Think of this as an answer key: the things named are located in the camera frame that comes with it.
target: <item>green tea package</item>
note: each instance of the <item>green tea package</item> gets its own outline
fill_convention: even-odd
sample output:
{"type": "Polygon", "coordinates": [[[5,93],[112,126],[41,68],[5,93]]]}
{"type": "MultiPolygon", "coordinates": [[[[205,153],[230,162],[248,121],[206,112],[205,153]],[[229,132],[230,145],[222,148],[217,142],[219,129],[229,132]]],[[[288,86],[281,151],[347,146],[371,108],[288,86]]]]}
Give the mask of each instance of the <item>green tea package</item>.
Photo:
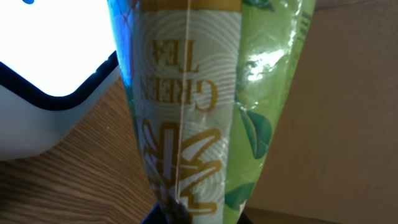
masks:
{"type": "Polygon", "coordinates": [[[169,223],[236,223],[315,0],[108,0],[149,185],[169,223]]]}

